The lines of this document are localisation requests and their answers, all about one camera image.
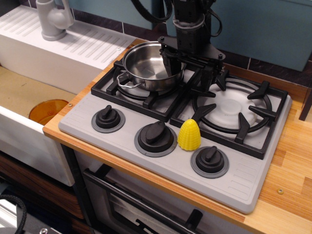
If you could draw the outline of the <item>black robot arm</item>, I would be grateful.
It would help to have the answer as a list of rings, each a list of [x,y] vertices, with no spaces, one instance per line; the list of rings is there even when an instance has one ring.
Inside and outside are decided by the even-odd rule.
[[[226,89],[225,55],[211,44],[212,0],[173,1],[175,37],[160,37],[160,54],[168,75],[180,71],[185,63],[200,69],[200,84],[207,92],[212,84]]]

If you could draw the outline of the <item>black gripper with plate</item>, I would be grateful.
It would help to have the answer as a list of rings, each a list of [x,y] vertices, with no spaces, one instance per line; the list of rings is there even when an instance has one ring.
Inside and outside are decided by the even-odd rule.
[[[158,38],[160,54],[167,75],[174,76],[185,70],[185,63],[201,69],[201,89],[209,91],[216,83],[216,74],[223,69],[225,55],[212,46],[211,25],[176,24],[176,36]]]

